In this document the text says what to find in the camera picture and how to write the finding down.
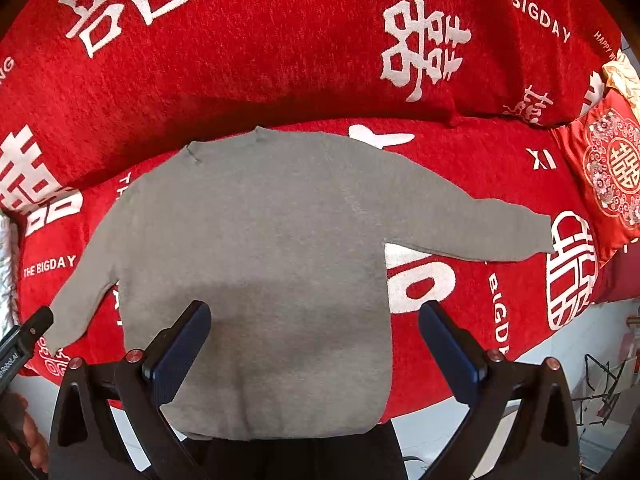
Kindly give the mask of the person's left hand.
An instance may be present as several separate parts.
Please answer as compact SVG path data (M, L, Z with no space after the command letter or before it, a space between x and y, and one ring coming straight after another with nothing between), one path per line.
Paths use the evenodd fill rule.
M1 414L17 435L17 439L10 442L11 448L17 452L17 445L24 443L29 448L29 459L32 466L47 474L49 472L48 444L40 434L32 416L27 413L27 408L28 401L18 393L7 392L2 396Z

